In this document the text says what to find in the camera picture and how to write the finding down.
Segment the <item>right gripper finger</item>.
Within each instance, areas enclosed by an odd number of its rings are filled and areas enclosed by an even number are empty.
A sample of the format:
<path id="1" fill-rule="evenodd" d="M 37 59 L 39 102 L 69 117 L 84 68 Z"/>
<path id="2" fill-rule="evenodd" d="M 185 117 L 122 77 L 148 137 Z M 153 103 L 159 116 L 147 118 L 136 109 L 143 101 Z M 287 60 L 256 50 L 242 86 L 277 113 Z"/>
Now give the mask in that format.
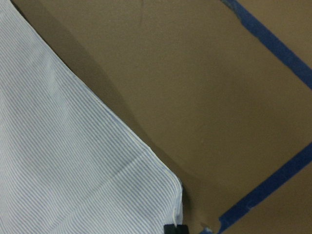
<path id="1" fill-rule="evenodd" d="M 188 234 L 188 226 L 166 224 L 164 225 L 164 234 Z"/>

